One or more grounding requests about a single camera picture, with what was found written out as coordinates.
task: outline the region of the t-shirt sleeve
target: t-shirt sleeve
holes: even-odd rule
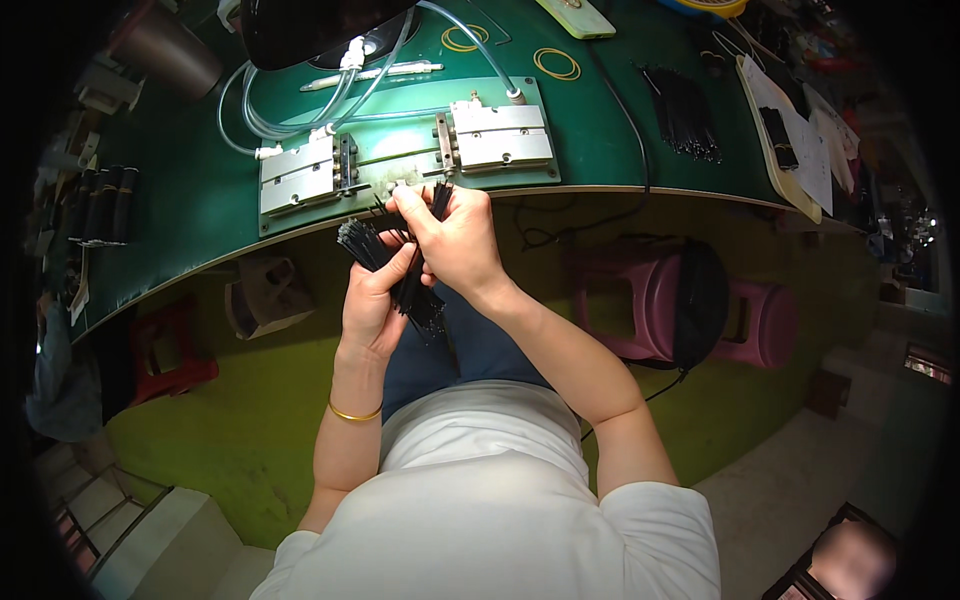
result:
[[[276,547],[274,556],[274,568],[270,569],[267,578],[256,587],[250,595],[250,600],[274,600],[280,597],[280,590],[290,577],[290,572],[294,569],[307,550],[312,548],[320,534],[312,531],[295,531],[287,536],[279,546]]]
[[[600,510],[626,544],[627,590],[643,597],[720,598],[713,520],[698,492],[641,481],[608,493]]]

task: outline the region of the white pen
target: white pen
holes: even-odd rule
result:
[[[429,73],[431,71],[439,71],[443,69],[444,66],[440,63],[430,62],[429,60],[413,60],[410,62],[396,62],[393,66],[390,67],[390,70],[387,71],[387,77],[391,75],[410,75],[413,73]],[[370,69],[369,71],[361,71],[357,74],[356,81],[362,82],[367,79],[373,79],[380,74],[380,69]],[[315,79],[309,84],[301,85],[300,91],[317,91],[318,89],[324,89],[326,87],[332,87],[340,81],[340,75],[331,75],[329,77],[323,77],[321,79]]]

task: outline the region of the black bag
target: black bag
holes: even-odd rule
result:
[[[670,236],[654,237],[656,243]],[[686,238],[681,250],[677,310],[674,320],[673,361],[653,358],[625,360],[650,369],[680,370],[679,381],[713,352],[727,325],[730,284],[720,257],[710,244]]]

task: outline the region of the beige tray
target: beige tray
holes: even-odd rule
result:
[[[774,145],[770,141],[770,135],[767,134],[766,128],[763,127],[763,118],[760,117],[760,111],[757,109],[754,92],[750,90],[750,87],[747,85],[747,80],[743,77],[743,57],[736,58],[736,74],[740,78],[740,83],[743,85],[743,91],[747,94],[747,102],[750,103],[750,113],[754,116],[754,125],[756,126],[756,133],[760,138],[760,146],[763,148],[763,162],[767,165],[767,175],[770,176],[770,183],[785,200],[806,215],[810,221],[820,225],[820,222],[824,220],[824,210],[804,192],[804,189],[800,187],[800,183],[797,182],[797,178],[793,177],[788,171],[781,170],[777,164],[777,154],[774,152]],[[787,104],[792,107],[793,103],[786,97],[786,94],[783,94],[783,97]]]

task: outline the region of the green table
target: green table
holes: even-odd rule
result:
[[[489,47],[508,74],[536,76],[563,174],[561,189],[637,190],[644,183],[636,139],[587,53],[586,44],[592,43],[639,120],[655,191],[790,209],[767,179],[753,119],[736,74],[730,72],[721,79],[707,76],[684,31],[688,23],[684,17],[657,4],[619,3],[610,15],[617,35],[584,42],[568,35],[532,0],[489,0],[483,3],[484,9],[513,37],[512,42],[496,46],[493,43],[499,32],[472,5],[463,0],[443,0],[442,4],[467,23],[491,32]],[[419,76],[417,81],[398,83],[388,78],[378,89],[492,75],[479,52],[454,53],[442,46],[440,36],[447,27],[445,19],[424,11],[420,31],[398,57],[442,62],[444,70]],[[246,59],[239,37],[229,35],[215,17],[195,31],[224,61],[224,79]],[[559,81],[539,72],[532,57],[542,47],[557,48],[575,58],[583,68],[580,79]],[[630,59],[637,64],[676,68],[700,82],[710,98],[722,162],[677,155],[660,140],[646,85]],[[567,68],[561,57],[547,57],[545,63],[554,70]],[[776,80],[789,83],[782,65],[772,59],[766,63]],[[305,64],[262,73],[252,91],[253,103],[272,121],[318,108],[330,92],[300,93],[298,88],[321,77],[320,73]],[[796,97],[797,90],[788,92]],[[258,163],[235,153],[221,140],[214,122],[218,95],[219,88],[200,102],[186,105],[148,81],[133,112],[105,119],[99,150],[102,164],[136,166],[142,177],[132,212],[133,242],[124,248],[90,253],[90,301],[73,329],[75,338],[123,306],[191,272],[324,225],[312,224],[261,240]],[[237,85],[227,97],[225,124],[239,143],[255,147],[259,140],[240,120],[239,96]],[[519,188],[498,194],[530,191]]]

